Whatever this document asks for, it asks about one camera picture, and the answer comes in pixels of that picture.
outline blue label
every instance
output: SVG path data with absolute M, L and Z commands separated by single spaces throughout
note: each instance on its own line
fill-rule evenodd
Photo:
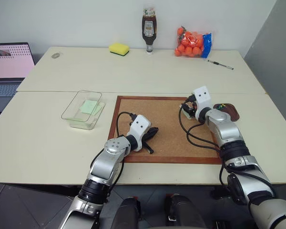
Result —
M 203 35 L 203 39 L 204 39 L 204 51 L 202 52 L 201 57 L 207 58 L 211 51 L 211 47 L 212 47 L 212 34 L 209 33 L 209 34 Z

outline wooden frame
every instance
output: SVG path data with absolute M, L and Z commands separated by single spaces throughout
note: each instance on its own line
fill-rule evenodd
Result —
M 155 96 L 117 96 L 112 123 L 108 135 L 108 139 L 114 138 L 116 119 L 119 114 L 121 101 L 124 99 L 132 100 L 185 100 L 185 97 L 155 97 Z M 125 158 L 128 163 L 184 163 L 184 164 L 221 164 L 221 159 L 217 157 L 181 157 L 181 156 L 132 156 L 131 154 Z

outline laptop screen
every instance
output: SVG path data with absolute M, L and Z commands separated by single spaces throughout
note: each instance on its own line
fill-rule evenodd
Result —
M 27 43 L 0 44 L 0 80 L 23 79 L 33 69 L 34 61 Z

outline clear plastic box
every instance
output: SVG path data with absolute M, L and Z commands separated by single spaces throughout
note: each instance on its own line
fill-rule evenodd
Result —
M 71 127 L 92 130 L 105 106 L 100 102 L 101 96 L 99 92 L 78 91 L 61 118 Z

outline white wall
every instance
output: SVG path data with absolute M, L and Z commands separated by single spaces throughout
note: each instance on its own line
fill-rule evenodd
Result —
M 180 25 L 213 31 L 214 49 L 245 56 L 276 0 L 150 0 L 156 7 L 154 48 L 173 49 Z M 144 0 L 0 0 L 0 42 L 29 42 L 32 52 L 50 46 L 145 48 Z

